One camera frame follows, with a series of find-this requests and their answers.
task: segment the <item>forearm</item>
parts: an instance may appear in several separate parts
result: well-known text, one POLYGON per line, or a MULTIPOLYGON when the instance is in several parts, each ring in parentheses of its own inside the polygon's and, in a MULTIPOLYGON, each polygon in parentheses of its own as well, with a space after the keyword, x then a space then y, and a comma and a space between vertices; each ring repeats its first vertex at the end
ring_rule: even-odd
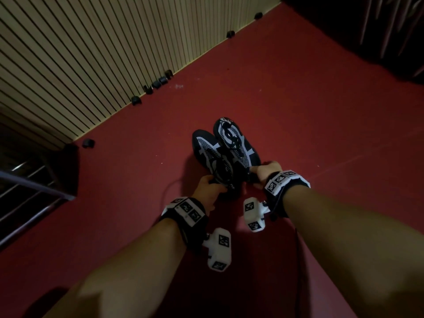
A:
POLYGON ((422 292, 424 237, 419 232, 303 186, 289 189, 283 203, 306 245, 357 314, 396 310, 405 305, 395 299, 398 294, 413 297, 422 292))
POLYGON ((164 219, 72 288, 46 317, 150 317, 185 251, 176 222, 164 219))

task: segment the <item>shoe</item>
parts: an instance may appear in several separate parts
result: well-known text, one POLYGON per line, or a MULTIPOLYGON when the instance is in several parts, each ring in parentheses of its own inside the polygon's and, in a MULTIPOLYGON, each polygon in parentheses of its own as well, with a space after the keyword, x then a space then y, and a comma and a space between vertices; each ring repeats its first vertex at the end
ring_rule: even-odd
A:
POLYGON ((232 163, 236 167, 237 176, 242 181, 257 182, 257 176, 250 174, 250 166, 261 165, 257 151, 241 133, 240 128, 230 118, 221 117, 215 122, 213 133, 232 154, 232 163))
POLYGON ((240 183, 234 181, 234 169, 231 153, 211 133, 202 129, 192 135, 194 156, 215 176, 215 181, 228 189, 228 195, 234 194, 240 183))

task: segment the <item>red carpet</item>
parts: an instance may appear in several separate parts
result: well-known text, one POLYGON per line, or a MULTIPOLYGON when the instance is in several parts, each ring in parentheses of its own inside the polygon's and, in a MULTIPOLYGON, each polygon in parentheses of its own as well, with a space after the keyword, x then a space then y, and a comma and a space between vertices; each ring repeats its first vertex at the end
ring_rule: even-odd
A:
MULTIPOLYGON (((83 278, 150 228, 167 202, 190 194, 206 173, 192 158, 191 133, 212 131, 221 116, 238 123, 262 160, 424 232, 424 89, 348 52, 285 5, 142 101, 88 134, 96 146, 81 149, 78 198, 0 253, 2 317, 83 278)), ((159 316, 294 317, 293 228, 279 220, 248 232, 242 200, 220 203, 210 223, 232 233, 229 269, 210 271, 205 257, 187 253, 159 316)), ((304 252, 302 316, 354 316, 304 252)))

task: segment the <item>wrist strap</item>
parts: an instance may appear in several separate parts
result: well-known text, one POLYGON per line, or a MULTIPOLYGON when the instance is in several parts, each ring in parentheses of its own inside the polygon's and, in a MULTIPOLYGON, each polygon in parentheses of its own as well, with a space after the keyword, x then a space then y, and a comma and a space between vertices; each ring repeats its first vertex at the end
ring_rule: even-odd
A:
POLYGON ((277 215, 288 218, 283 205, 283 196, 290 187, 303 185, 311 187, 311 184, 302 176, 292 170, 274 172, 268 176, 264 192, 267 197, 267 204, 270 210, 270 219, 275 221, 277 215))
POLYGON ((209 220, 202 203, 193 197, 176 198, 165 207, 160 220, 166 218, 177 222, 188 249, 200 251, 209 220))

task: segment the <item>wood panel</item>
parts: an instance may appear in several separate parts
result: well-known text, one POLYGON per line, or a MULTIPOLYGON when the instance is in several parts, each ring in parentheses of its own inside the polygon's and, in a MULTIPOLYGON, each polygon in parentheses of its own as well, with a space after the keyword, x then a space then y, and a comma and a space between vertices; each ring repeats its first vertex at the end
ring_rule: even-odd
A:
POLYGON ((0 124, 56 150, 279 0, 0 0, 0 124))

